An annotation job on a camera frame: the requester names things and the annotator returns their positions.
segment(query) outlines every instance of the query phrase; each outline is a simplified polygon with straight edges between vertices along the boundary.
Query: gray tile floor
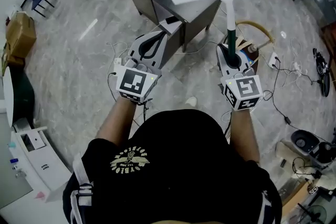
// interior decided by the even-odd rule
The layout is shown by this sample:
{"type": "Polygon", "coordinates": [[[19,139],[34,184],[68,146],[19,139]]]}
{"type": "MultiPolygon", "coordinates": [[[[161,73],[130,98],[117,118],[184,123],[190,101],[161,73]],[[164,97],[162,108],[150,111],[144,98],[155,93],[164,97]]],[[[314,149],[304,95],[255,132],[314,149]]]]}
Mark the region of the gray tile floor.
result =
{"type": "MultiPolygon", "coordinates": [[[[36,117],[48,126],[49,139],[65,162],[71,164],[74,155],[85,151],[113,107],[106,79],[113,57],[111,44],[122,41],[130,46],[137,36],[148,33],[155,25],[138,14],[132,0],[56,0],[55,4],[55,9],[47,10],[47,19],[30,12],[36,21],[37,41],[27,58],[26,71],[35,90],[36,117]],[[80,39],[95,19],[97,23],[80,39]]],[[[318,34],[317,22],[321,13],[312,0],[234,0],[234,5],[236,19],[254,20],[271,31],[284,67],[297,61],[303,72],[317,79],[312,49],[316,47],[326,57],[328,53],[318,34]]],[[[225,26],[226,16],[219,10],[209,32],[201,32],[191,41],[187,51],[201,48],[208,40],[219,42],[225,26]]],[[[256,44],[266,40],[250,26],[241,26],[241,30],[256,44]]],[[[115,46],[117,55],[123,48],[125,44],[115,46]]],[[[268,59],[272,51],[270,46],[262,53],[268,59]]],[[[261,59],[258,74],[262,88],[271,90],[276,71],[261,59]]],[[[222,115],[230,110],[230,106],[217,86],[220,75],[213,43],[208,43],[197,54],[174,55],[163,68],[163,76],[151,93],[153,101],[147,117],[176,109],[188,97],[196,96],[199,109],[226,129],[228,117],[222,118],[222,115]]],[[[336,113],[334,88],[324,98],[318,85],[311,86],[304,77],[297,80],[300,89],[293,83],[295,74],[289,75],[282,87],[285,80],[286,74],[281,72],[275,93],[278,108],[293,125],[330,140],[336,113]]],[[[115,89],[115,78],[110,79],[110,85],[115,89]]],[[[280,187],[289,175],[279,168],[275,145],[281,139],[288,139],[294,129],[285,125],[271,101],[262,101],[251,114],[261,165],[280,187]]],[[[141,108],[137,109],[135,120],[139,124],[143,122],[141,108]]],[[[131,135],[136,129],[133,124],[131,135]]]]}

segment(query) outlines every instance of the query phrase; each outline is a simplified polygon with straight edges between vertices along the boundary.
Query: backpack strap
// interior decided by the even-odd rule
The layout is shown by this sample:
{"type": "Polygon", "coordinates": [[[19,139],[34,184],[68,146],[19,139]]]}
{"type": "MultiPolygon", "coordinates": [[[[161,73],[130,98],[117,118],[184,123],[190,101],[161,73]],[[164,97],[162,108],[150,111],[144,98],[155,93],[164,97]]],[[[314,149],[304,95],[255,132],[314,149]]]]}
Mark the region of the backpack strap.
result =
{"type": "Polygon", "coordinates": [[[92,206],[93,184],[91,184],[89,181],[80,153],[75,156],[72,167],[79,184],[79,189],[74,190],[70,196],[71,208],[72,208],[70,219],[71,224],[74,223],[74,220],[76,220],[77,224],[83,224],[78,205],[92,206]]]}

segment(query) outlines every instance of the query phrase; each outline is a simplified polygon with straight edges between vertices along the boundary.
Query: cardboard box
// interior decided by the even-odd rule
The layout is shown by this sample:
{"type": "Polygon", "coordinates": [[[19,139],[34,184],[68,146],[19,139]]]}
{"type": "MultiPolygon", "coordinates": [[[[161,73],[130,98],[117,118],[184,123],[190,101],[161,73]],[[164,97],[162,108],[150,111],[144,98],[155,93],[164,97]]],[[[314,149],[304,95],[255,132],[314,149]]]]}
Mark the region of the cardboard box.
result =
{"type": "Polygon", "coordinates": [[[6,43],[4,48],[4,54],[2,55],[2,76],[5,75],[5,70],[7,66],[22,67],[25,66],[25,59],[11,56],[10,45],[6,43]]]}
{"type": "Polygon", "coordinates": [[[6,28],[11,56],[26,58],[36,40],[34,20],[24,12],[17,12],[6,28]]]}

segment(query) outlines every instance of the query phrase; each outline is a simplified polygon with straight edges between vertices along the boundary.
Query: printed logo on shirt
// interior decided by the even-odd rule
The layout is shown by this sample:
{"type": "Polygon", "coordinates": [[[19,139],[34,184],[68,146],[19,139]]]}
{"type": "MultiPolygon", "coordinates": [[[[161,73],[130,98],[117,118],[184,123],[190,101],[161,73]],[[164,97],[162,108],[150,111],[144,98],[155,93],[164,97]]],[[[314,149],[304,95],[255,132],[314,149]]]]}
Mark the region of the printed logo on shirt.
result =
{"type": "Polygon", "coordinates": [[[145,166],[149,161],[144,157],[147,156],[145,149],[141,147],[129,147],[127,150],[120,152],[111,162],[112,171],[117,174],[128,174],[140,171],[140,167],[145,166]]]}

